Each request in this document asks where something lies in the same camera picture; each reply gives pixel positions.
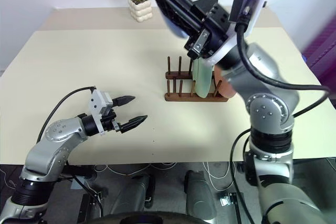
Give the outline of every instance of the white planter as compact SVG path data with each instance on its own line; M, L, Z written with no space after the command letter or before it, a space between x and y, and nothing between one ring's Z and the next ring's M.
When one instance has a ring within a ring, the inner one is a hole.
M143 22L153 16L149 0L137 5L133 1L128 0L128 4L130 5L131 16L138 22Z

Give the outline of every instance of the wooden peg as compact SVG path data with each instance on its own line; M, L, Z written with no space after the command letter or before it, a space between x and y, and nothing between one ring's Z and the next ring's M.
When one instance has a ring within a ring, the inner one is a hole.
M170 80L167 80L167 95L170 97Z
M188 74L191 76L191 67L192 67L192 65L193 65L193 60L192 59L190 59L190 63L189 63L189 72L188 72Z
M216 86L215 92L214 92L214 97L218 94L218 90L221 87L221 84L222 84L222 80L219 80L219 82L218 82L218 84Z
M193 81L193 85L192 85L192 87L191 87L191 92L190 92L190 96L191 96L191 97L194 96L195 84L196 84L196 81Z
M178 93L179 95L179 97L181 97L182 96L182 85L183 85L183 80L180 80L180 92Z
M179 63L178 63L178 75L180 76L181 75L181 65L182 65L182 56L179 56L179 59L178 59Z
M170 57L169 56L168 56L167 60L168 60L168 74L170 74Z
M173 93L176 93L176 78L173 79Z

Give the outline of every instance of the beige tabletop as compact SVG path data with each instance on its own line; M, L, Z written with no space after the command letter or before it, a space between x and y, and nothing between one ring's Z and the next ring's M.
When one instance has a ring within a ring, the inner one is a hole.
M319 84L281 27L257 27L259 43L291 83ZM167 29L43 29L35 32L0 78L0 163L23 164L56 103L68 92L96 86L111 96L134 95L116 107L118 122L147 114L136 129L90 137L70 155L72 164L227 161L232 142L249 128L243 100L225 103L166 102L166 58L188 67L185 40ZM300 91L300 110L320 97ZM90 93L75 94L51 121L88 112ZM336 111L329 101L296 119L295 158L336 155ZM241 160L237 146L234 159Z

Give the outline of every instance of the green plate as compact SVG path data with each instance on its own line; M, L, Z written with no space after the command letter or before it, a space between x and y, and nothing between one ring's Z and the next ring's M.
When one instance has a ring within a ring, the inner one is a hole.
M212 66L207 66L204 59L193 61L193 80L196 81L195 92L199 97L206 98L212 79Z

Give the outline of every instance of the potted plant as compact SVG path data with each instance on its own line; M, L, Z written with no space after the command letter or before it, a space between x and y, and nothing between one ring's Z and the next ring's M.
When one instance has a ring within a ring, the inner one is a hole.
M128 0L131 16L138 22L143 22L153 16L149 0Z

